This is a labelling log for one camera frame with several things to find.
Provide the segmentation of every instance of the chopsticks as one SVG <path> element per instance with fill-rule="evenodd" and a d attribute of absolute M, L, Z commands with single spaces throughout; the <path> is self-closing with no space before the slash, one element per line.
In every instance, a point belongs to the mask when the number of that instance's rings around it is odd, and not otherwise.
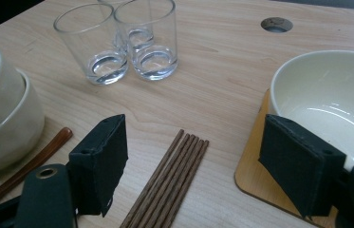
<path fill-rule="evenodd" d="M 170 227 L 209 145 L 179 130 L 123 221 L 126 227 Z"/>
<path fill-rule="evenodd" d="M 68 128 L 62 128 L 58 134 L 44 147 L 32 160 L 23 166 L 11 178 L 0 185 L 0 199 L 10 190 L 24 180 L 27 174 L 33 169 L 43 165 L 53 154 L 55 154 L 71 137 L 73 132 Z"/>

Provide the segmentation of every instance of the light wood surface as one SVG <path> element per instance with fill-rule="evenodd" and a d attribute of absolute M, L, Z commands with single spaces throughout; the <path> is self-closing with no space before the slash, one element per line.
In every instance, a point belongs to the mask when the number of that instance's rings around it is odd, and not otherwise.
<path fill-rule="evenodd" d="M 174 227 L 312 227 L 243 193 L 234 171 L 275 70 L 321 49 L 354 50 L 354 9 L 267 0 L 176 0 L 179 66 L 160 82 L 133 70 L 108 86 L 91 85 L 52 24 L 81 2 L 46 0 L 0 25 L 0 50 L 23 69 L 43 103 L 46 126 L 23 160 L 0 171 L 0 184 L 64 126 L 73 138 L 48 163 L 68 153 L 102 119 L 126 115 L 129 160 L 105 218 L 84 216 L 80 227 L 119 227 L 179 129 L 210 142 Z M 294 25 L 286 33 L 260 27 L 268 17 Z M 3 200 L 21 194 L 22 185 Z"/>

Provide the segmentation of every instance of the clamp jaw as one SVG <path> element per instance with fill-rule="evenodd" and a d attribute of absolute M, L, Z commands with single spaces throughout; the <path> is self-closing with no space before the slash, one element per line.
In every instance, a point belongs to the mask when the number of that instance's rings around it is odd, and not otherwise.
<path fill-rule="evenodd" d="M 27 175 L 22 195 L 0 204 L 0 227 L 73 228 L 77 216 L 104 217 L 127 159 L 125 116 L 102 120 L 66 165 L 45 165 Z"/>
<path fill-rule="evenodd" d="M 354 167 L 346 154 L 298 123 L 268 114 L 259 161 L 291 199 L 303 218 L 339 210 L 336 227 L 354 227 Z"/>

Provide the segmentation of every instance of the wooden board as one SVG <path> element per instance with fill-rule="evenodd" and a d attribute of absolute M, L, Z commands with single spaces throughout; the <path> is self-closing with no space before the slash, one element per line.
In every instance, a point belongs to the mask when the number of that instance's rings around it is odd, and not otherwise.
<path fill-rule="evenodd" d="M 268 170 L 258 161 L 263 137 L 265 116 L 269 109 L 269 90 L 266 91 L 252 133 L 235 170 L 235 183 L 243 192 L 267 202 L 295 217 L 302 219 L 298 210 Z M 334 228 L 337 209 L 332 208 L 328 217 L 304 218 L 306 221 L 326 228 Z"/>

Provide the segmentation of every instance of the clear glass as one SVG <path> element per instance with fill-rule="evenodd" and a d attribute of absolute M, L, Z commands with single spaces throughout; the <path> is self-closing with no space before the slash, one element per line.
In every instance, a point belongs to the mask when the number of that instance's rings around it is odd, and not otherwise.
<path fill-rule="evenodd" d="M 99 3 L 111 5 L 114 10 L 116 10 L 120 5 L 130 1 L 131 0 L 98 0 Z M 118 48 L 123 48 L 125 51 L 127 51 L 126 41 L 121 38 L 121 33 L 118 31 L 118 29 L 114 37 L 114 45 Z"/>
<path fill-rule="evenodd" d="M 177 68 L 176 4 L 135 0 L 120 5 L 115 20 L 136 72 L 146 80 L 164 79 Z"/>
<path fill-rule="evenodd" d="M 54 28 L 94 85 L 117 82 L 128 69 L 126 50 L 117 45 L 114 8 L 109 4 L 82 5 L 58 16 Z"/>

